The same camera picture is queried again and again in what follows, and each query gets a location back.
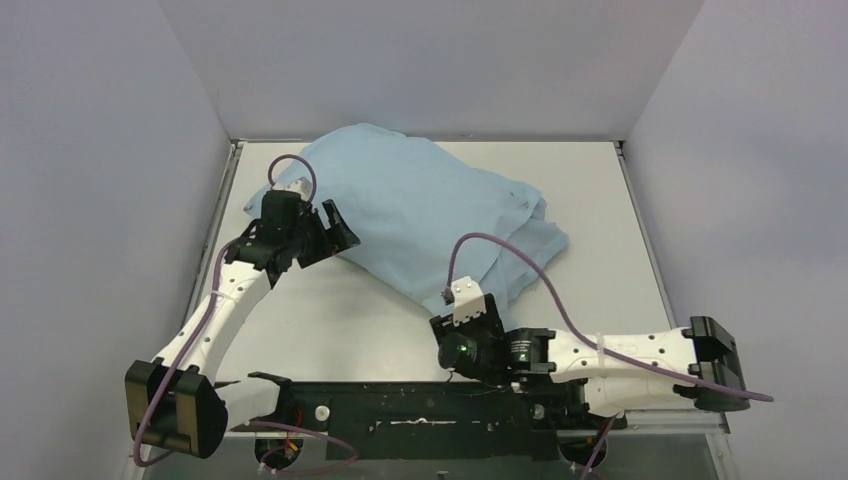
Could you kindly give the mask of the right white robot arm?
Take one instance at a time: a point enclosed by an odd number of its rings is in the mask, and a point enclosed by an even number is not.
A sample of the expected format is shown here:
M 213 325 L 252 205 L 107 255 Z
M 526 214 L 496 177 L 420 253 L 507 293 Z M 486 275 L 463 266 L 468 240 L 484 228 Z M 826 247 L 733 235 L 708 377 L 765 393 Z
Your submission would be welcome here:
M 581 341 L 564 330 L 505 330 L 490 294 L 460 310 L 460 319 L 430 320 L 441 368 L 515 393 L 562 395 L 564 417 L 578 427 L 682 399 L 717 413 L 750 406 L 736 340 L 708 316 L 657 333 Z

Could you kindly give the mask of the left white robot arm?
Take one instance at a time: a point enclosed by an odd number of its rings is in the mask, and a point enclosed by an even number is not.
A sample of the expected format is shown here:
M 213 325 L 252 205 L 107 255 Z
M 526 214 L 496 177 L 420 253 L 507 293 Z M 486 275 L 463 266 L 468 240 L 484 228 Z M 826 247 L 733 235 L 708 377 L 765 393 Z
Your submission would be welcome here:
M 292 265 L 305 269 L 359 243 L 333 200 L 316 209 L 296 191 L 267 191 L 259 217 L 217 254 L 211 290 L 185 325 L 125 374 L 134 463 L 157 463 L 144 455 L 146 446 L 205 459 L 236 427 L 261 418 L 273 427 L 289 423 L 296 411 L 290 379 L 254 372 L 218 383 L 218 371 L 247 318 Z

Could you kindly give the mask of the green and blue pillowcase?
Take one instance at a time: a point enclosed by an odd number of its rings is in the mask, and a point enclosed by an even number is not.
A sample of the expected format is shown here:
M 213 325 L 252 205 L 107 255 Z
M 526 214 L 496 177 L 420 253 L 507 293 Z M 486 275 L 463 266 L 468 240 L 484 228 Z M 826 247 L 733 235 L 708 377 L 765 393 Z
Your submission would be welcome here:
M 360 238 L 344 252 L 433 315 L 449 275 L 469 276 L 506 312 L 536 272 L 501 246 L 466 242 L 454 265 L 457 240 L 480 232 L 501 238 L 545 266 L 569 245 L 546 219 L 539 189 L 466 165 L 436 143 L 370 124 L 337 129 L 300 155 L 317 178 L 315 200 L 333 200 Z

